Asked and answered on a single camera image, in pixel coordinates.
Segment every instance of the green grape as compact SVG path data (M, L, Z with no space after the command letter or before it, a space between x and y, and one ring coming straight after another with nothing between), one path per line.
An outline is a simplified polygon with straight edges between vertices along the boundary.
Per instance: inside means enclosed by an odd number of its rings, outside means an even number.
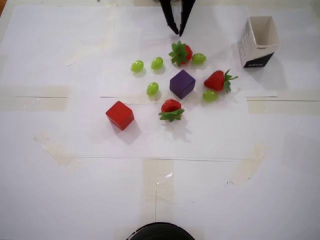
M142 69L144 69L144 62L141 60L137 60L131 65L132 72L138 73L138 72L141 72Z
M203 55L202 53L196 53L192 57L192 62L194 64L203 64L207 60L206 56Z
M208 90L203 93L203 99L208 102L213 102L218 97L219 97L219 94L215 91Z
M146 94L148 94L148 96L155 95L158 92L158 89L159 89L158 83L152 82L148 85L146 89Z
M157 69L160 69L163 64L164 64L164 60L158 56L155 59L153 59L153 61L151 63L151 68L153 70L157 70Z

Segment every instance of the white carton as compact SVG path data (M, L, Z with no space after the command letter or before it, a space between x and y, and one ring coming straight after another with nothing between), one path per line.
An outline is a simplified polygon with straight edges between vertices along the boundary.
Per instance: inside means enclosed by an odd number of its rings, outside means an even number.
M279 46L272 16L251 16L246 21L238 42L244 68L264 67Z

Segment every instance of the green strawberry stem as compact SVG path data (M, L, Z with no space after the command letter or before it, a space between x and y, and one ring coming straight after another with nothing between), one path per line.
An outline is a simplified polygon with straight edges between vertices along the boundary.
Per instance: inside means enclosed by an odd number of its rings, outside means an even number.
M172 64L176 63L180 67L182 62L187 62L187 55L186 44L182 44L181 41L172 44L172 52L169 53Z
M171 112L160 112L160 120L169 120L169 122L173 122L174 120L181 120L181 114L184 112L184 109L178 109Z
M238 76L232 77L231 75L228 75L229 71L230 69L226 71L224 74L224 84L223 84L223 88L227 94L231 92L230 81L238 78Z

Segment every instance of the strawberry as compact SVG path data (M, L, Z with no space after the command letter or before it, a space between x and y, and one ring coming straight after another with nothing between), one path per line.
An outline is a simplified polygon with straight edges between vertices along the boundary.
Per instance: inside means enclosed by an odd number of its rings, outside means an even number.
M192 58L193 52L191 50L191 48L188 45L185 45L185 50L188 53L188 55L185 57L186 58L186 62L182 61L182 64L187 64L187 62L189 62Z
M181 109L181 104L173 99L169 99L164 102L161 107L161 112L159 113L160 120L169 120L173 122L176 120L181 120L181 114L184 112L184 109Z
M182 44L181 41L178 41L177 44L172 44L172 52L169 53L169 56L172 57L171 62L176 63L179 67L181 64L186 64L192 58L192 50L185 43Z
M230 89L230 80L237 79L238 76L232 77L228 75L230 69L224 74L223 71L215 71L207 80L204 81L204 86L216 91L222 91L223 89L228 94Z
M162 105L161 112L170 113L178 109L181 109L181 103L176 100L169 99Z

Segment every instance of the toy block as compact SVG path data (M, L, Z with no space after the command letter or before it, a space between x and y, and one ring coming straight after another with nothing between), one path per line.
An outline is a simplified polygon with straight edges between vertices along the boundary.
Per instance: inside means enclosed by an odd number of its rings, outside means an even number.
M181 70L170 80L170 90L183 99L195 88L196 80L190 76L185 70Z
M121 130L135 119L132 110L120 101L117 101L105 114L110 122Z

